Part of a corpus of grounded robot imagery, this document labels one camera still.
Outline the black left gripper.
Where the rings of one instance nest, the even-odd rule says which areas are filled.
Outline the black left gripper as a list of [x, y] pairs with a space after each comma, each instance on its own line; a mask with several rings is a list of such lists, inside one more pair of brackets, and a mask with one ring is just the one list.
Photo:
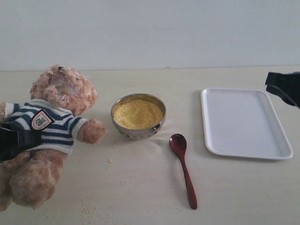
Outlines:
[[0, 128], [0, 161], [15, 158], [14, 152], [22, 152], [42, 143], [39, 131], [22, 130], [6, 123]]

